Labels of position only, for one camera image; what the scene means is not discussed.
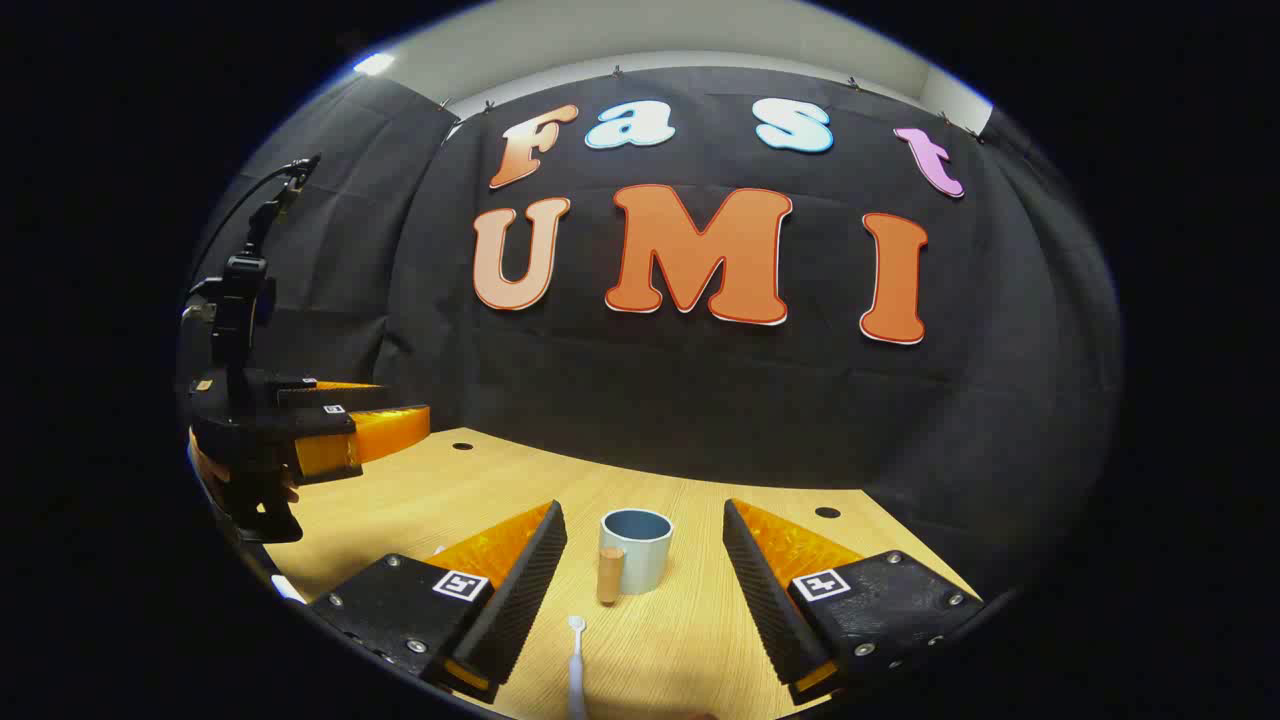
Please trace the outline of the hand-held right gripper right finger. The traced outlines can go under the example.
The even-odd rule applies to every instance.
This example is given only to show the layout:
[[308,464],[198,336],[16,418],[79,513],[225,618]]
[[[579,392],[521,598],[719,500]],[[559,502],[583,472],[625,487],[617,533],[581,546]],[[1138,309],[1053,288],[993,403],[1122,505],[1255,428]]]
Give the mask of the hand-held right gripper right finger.
[[863,555],[739,498],[723,544],[796,705],[869,691],[959,639],[986,602],[902,550]]

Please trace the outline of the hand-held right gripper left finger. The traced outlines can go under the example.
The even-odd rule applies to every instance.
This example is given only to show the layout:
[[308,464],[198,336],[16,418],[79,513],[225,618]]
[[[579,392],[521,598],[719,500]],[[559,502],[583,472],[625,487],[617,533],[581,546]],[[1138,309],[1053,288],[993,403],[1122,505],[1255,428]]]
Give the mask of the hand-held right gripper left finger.
[[564,512],[552,500],[424,560],[388,553],[308,606],[384,664],[490,703],[566,544]]

